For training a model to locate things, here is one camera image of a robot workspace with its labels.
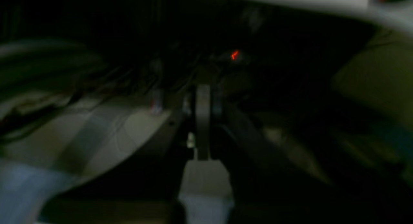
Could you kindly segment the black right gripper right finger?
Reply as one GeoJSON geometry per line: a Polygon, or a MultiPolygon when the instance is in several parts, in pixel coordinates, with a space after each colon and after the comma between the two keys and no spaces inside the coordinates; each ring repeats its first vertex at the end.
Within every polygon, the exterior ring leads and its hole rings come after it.
{"type": "Polygon", "coordinates": [[[412,150],[398,152],[412,138],[382,115],[329,91],[210,93],[210,154],[230,174],[232,223],[412,223],[412,150]]]}

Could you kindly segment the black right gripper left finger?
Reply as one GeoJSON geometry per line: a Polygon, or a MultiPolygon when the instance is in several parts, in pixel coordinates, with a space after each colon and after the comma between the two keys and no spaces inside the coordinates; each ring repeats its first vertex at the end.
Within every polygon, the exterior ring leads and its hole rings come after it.
{"type": "Polygon", "coordinates": [[[103,175],[52,199],[50,224],[184,224],[177,200],[184,166],[210,158],[210,85],[192,87],[143,146],[103,175]]]}

